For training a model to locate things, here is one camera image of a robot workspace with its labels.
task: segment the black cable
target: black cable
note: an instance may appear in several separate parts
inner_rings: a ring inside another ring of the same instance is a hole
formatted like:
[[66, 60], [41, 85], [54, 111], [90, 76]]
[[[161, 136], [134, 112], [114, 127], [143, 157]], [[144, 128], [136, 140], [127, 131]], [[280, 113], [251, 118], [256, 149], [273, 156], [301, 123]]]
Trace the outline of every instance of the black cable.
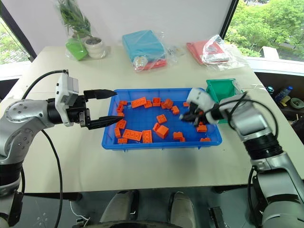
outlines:
[[59, 210], [58, 210], [58, 215], [57, 215], [57, 220], [56, 220], [56, 223], [55, 223], [55, 228], [58, 227], [58, 224], [59, 224], [59, 221], [60, 221], [60, 217], [61, 217], [61, 212], [62, 212], [62, 202], [63, 202], [63, 183], [62, 183], [62, 172], [61, 172], [61, 167], [60, 167], [60, 160], [59, 160], [59, 157], [58, 157], [58, 154], [56, 152], [56, 149], [54, 147], [54, 144], [51, 140], [51, 138], [49, 137], [49, 135], [44, 131], [44, 130], [41, 130], [42, 133], [47, 137], [48, 141], [49, 141], [49, 144], [51, 145], [52, 149], [53, 149], [53, 152], [54, 152], [54, 155], [56, 157], [56, 161], [57, 161], [57, 166], [58, 166], [58, 172], [59, 172], [59, 183], [60, 183], [60, 192], [59, 192], [59, 197], [60, 197], [60, 203], [59, 203]]
[[244, 92], [243, 95], [241, 96], [241, 98], [239, 99], [239, 101], [236, 103], [236, 105], [228, 113], [228, 124], [233, 130], [235, 130], [235, 128], [231, 125], [232, 114], [234, 113], [236, 108], [241, 104], [242, 100], [245, 98], [246, 95], [247, 95], [247, 92]]
[[[208, 112], [213, 111], [214, 109], [218, 109], [218, 108], [221, 107], [221, 106], [224, 106], [224, 105], [227, 105], [227, 104], [230, 104], [230, 103], [233, 103], [233, 102], [238, 102], [238, 101], [240, 101], [240, 99], [224, 102], [224, 103], [220, 104], [219, 106], [217, 106], [217, 107], [215, 107], [215, 108], [211, 108], [211, 109], [207, 110], [207, 111], [204, 113], [204, 115], [206, 115], [206, 113], [208, 113]], [[263, 107], [271, 114], [271, 116], [272, 116], [272, 118], [273, 118], [273, 120], [274, 120], [274, 122], [275, 122], [275, 138], [277, 139], [278, 134], [279, 134], [279, 125], [278, 125], [278, 123], [277, 123], [277, 120], [276, 120], [276, 117], [275, 117], [274, 113], [273, 113], [265, 104], [263, 104], [263, 103], [261, 103], [261, 102], [259, 102], [259, 101], [250, 100], [250, 99], [242, 99], [241, 101], [247, 101], [247, 102], [252, 102], [252, 103], [259, 104], [259, 105], [263, 106]]]
[[21, 192], [24, 195], [24, 192], [25, 192], [25, 175], [24, 175], [23, 167], [21, 167], [20, 173], [21, 173], [21, 183], [22, 183], [22, 185], [21, 185]]
[[257, 217], [256, 217], [255, 211], [253, 209], [252, 199], [251, 199], [251, 180], [252, 180], [252, 175], [253, 175], [254, 170], [255, 170], [254, 167], [252, 167], [251, 170], [250, 170], [250, 173], [249, 173], [248, 185], [247, 185], [247, 198], [248, 198], [248, 205], [249, 205], [249, 209], [250, 209], [250, 214], [252, 214], [252, 217], [253, 217], [253, 223], [254, 223], [256, 228], [259, 228], [259, 225], [258, 225], [258, 222], [257, 222]]
[[[43, 78], [45, 78], [46, 76], [48, 75], [51, 75], [51, 74], [56, 74], [56, 73], [66, 73], [67, 70], [54, 70], [54, 71], [51, 71], [51, 72], [48, 72], [42, 76], [40, 76], [39, 78], [37, 78], [29, 87], [28, 89], [25, 91], [23, 97], [22, 97], [22, 100], [25, 99], [27, 97], [27, 95], [29, 94], [29, 92], [31, 91], [31, 89]], [[61, 217], [61, 212], [62, 212], [62, 204], [63, 204], [63, 181], [62, 181], [62, 172], [61, 172], [61, 166], [60, 166], [60, 160], [59, 160], [59, 157], [58, 157], [58, 154], [56, 152], [56, 149], [54, 147], [54, 144], [51, 140], [51, 138], [49, 137], [49, 135], [44, 131], [44, 130], [41, 130], [42, 133], [46, 136], [46, 138], [48, 139], [52, 149], [53, 149], [53, 152], [54, 152], [54, 155], [56, 157], [56, 161], [57, 161], [57, 166], [58, 166], [58, 172], [59, 172], [59, 184], [60, 184], [60, 190], [59, 190], [59, 209], [58, 209], [58, 215], [57, 215], [57, 219], [56, 219], [56, 223], [55, 223], [55, 226], [54, 228], [57, 228], [58, 227], [58, 224], [59, 224], [59, 221], [60, 221], [60, 217]], [[25, 175], [24, 175], [24, 170], [23, 168], [21, 168], [21, 180], [22, 180], [22, 192], [24, 193], [25, 191]]]
[[45, 78], [46, 76], [49, 76], [49, 75], [51, 75], [51, 74], [65, 73], [65, 72], [67, 72], [67, 70], [54, 70], [54, 71], [50, 71], [50, 72], [48, 72], [48, 73], [46, 73], [46, 74], [40, 76], [39, 78], [37, 78], [37, 79], [28, 87], [28, 89], [25, 91], [25, 93], [24, 93], [24, 95], [23, 95], [23, 97], [22, 97], [21, 99], [22, 99], [22, 100], [25, 99], [25, 98], [28, 96], [28, 94], [29, 94], [29, 92], [31, 91], [31, 89], [32, 89], [32, 88], [33, 88], [41, 79], [43, 79], [43, 78]]

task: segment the blue bottle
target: blue bottle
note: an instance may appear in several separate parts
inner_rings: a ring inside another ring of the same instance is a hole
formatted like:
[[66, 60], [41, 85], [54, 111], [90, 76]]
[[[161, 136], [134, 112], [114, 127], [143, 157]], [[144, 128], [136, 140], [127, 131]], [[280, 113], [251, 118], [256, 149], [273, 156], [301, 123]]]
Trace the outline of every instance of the blue bottle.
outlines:
[[292, 91], [293, 87], [289, 86], [288, 88], [283, 89], [280, 93], [275, 96], [275, 102], [279, 103], [284, 97], [286, 97], [290, 91]]

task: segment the tree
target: tree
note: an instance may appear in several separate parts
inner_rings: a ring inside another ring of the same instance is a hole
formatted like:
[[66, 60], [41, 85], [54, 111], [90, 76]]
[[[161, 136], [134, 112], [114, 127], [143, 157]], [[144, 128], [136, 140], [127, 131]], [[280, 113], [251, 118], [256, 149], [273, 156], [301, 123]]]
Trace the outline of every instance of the tree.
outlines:
[[0, 64], [28, 61], [22, 45], [8, 33], [9, 28], [0, 18]]
[[290, 52], [304, 60], [304, 0], [271, 0], [261, 6], [239, 1], [225, 40], [243, 55], [260, 56], [262, 46], [280, 49], [288, 42]]

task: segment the white table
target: white table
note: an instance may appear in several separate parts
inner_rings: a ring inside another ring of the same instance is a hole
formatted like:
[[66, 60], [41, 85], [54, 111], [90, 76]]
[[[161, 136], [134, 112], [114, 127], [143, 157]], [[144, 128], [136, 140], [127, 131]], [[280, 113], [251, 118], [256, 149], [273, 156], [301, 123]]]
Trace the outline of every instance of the white table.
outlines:
[[[248, 67], [222, 72], [199, 66], [186, 53], [178, 64], [151, 72], [135, 73], [122, 47], [113, 47], [105, 59], [73, 61], [65, 57], [64, 47], [46, 47], [28, 72], [15, 84], [0, 104], [1, 113], [40, 75], [68, 69], [78, 78], [80, 91], [121, 88], [206, 88], [206, 79], [236, 78], [244, 90], [268, 105], [279, 122], [279, 141], [304, 177], [304, 147], [261, 82]], [[29, 94], [31, 99], [54, 97], [59, 75], [39, 82]], [[90, 100], [92, 119], [108, 113], [110, 99]], [[270, 115], [263, 110], [268, 122]], [[185, 149], [111, 151], [101, 147], [104, 129], [87, 130], [56, 125], [46, 129], [56, 147], [63, 170], [64, 192], [143, 189], [186, 186], [215, 186], [247, 182], [250, 162], [244, 145], [227, 124], [220, 124], [223, 142], [219, 146]], [[42, 133], [38, 133], [24, 161], [26, 192], [58, 192], [59, 180], [55, 157]]]

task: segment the blue plastic tray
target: blue plastic tray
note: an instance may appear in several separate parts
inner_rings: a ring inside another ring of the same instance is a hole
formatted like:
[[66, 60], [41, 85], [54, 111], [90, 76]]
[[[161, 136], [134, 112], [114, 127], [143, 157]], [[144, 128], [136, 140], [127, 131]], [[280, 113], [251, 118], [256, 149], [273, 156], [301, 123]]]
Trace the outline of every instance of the blue plastic tray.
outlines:
[[[154, 97], [160, 97], [162, 101], [169, 98], [178, 106], [180, 113], [187, 112], [188, 108], [183, 106], [191, 88], [175, 89], [118, 89], [115, 90], [116, 96], [113, 96], [110, 103], [109, 115], [117, 115], [117, 106], [119, 101], [127, 101], [128, 105], [124, 106], [124, 120], [127, 121], [126, 129], [143, 131], [152, 131], [153, 143], [142, 143], [128, 140], [127, 144], [118, 144], [114, 134], [115, 124], [105, 128], [102, 146], [111, 150], [128, 150], [128, 149], [152, 149], [152, 148], [181, 148], [181, 147], [209, 147], [221, 144], [222, 138], [216, 125], [208, 124], [206, 133], [198, 133], [196, 128], [187, 122], [179, 120], [180, 115], [173, 115], [171, 110], [162, 109], [161, 107], [151, 107], [145, 109], [144, 106], [131, 108], [131, 101], [146, 97], [152, 100]], [[153, 126], [157, 122], [156, 116], [165, 114], [167, 122], [162, 125], [169, 128], [169, 134], [165, 139], [160, 138], [153, 131]], [[173, 132], [182, 132], [186, 142], [179, 142], [173, 139]], [[200, 138], [209, 137], [210, 142], [200, 142]]]

